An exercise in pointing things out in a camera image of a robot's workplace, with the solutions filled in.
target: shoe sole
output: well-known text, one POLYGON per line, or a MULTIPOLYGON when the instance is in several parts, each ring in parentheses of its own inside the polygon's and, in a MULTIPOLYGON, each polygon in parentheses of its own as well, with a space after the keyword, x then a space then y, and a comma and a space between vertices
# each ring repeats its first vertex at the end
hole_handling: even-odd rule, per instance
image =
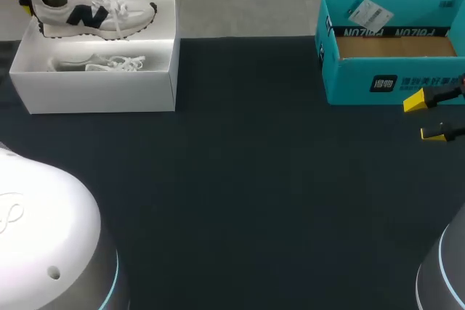
MULTIPOLYGON (((135 33, 139 33, 142 30, 146 29, 151 23, 153 23, 155 16, 157 15, 157 6, 154 3, 150 3, 151 7, 155 10, 155 13, 153 14, 152 20, 144 25, 141 25, 136 28, 131 28, 131 29, 126 29, 122 30, 121 34, 123 36, 122 39, 127 38, 128 36, 132 36, 135 33)), ((118 33, 116 33, 114 30, 100 30, 98 28, 92 28, 92 27, 85 27, 85 26, 56 26, 56 25, 47 25, 46 23, 42 23, 39 19, 37 19, 39 22, 39 32, 42 33, 42 35, 45 38, 66 38, 66 37, 71 37, 71 36, 98 36, 102 39, 105 40, 119 40, 121 39, 118 33)))

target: white shoe box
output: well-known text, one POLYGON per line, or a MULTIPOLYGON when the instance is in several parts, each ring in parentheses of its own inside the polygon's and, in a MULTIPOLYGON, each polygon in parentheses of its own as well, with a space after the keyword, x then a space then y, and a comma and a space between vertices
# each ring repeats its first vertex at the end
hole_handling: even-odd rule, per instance
POLYGON ((127 38, 105 41, 96 36, 44 38, 34 17, 10 76, 30 114, 174 111, 179 62, 175 0, 157 4, 153 23, 127 38), (84 61, 104 57, 145 56, 137 72, 48 72, 48 61, 84 61))

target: blue object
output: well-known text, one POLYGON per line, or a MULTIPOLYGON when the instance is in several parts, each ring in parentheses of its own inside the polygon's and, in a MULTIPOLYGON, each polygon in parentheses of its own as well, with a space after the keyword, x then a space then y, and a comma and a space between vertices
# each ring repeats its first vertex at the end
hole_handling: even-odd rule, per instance
MULTIPOLYGON (((456 83, 465 73, 464 0, 371 1, 394 14, 378 33, 349 20, 360 0, 321 1, 315 44, 330 104, 401 105, 420 88, 456 83), (457 57, 341 59, 336 36, 447 36, 457 57)), ((445 103, 465 104, 465 99, 445 103)))

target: teal cardboard box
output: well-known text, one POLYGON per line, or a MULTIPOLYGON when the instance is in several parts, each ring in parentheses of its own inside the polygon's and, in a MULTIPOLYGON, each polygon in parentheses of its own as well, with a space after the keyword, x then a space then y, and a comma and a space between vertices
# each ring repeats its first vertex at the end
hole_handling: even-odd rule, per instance
POLYGON ((315 44, 330 104, 401 105, 465 73, 464 0, 370 0, 393 14, 376 33, 349 19, 363 1, 321 0, 315 44))

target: screw hole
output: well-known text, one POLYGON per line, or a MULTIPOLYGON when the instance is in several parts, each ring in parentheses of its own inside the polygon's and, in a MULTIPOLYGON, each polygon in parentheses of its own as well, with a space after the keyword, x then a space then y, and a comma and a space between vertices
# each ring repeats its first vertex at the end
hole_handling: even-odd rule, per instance
POLYGON ((58 280, 60 278, 60 270, 56 266, 49 267, 46 272, 51 279, 58 280))

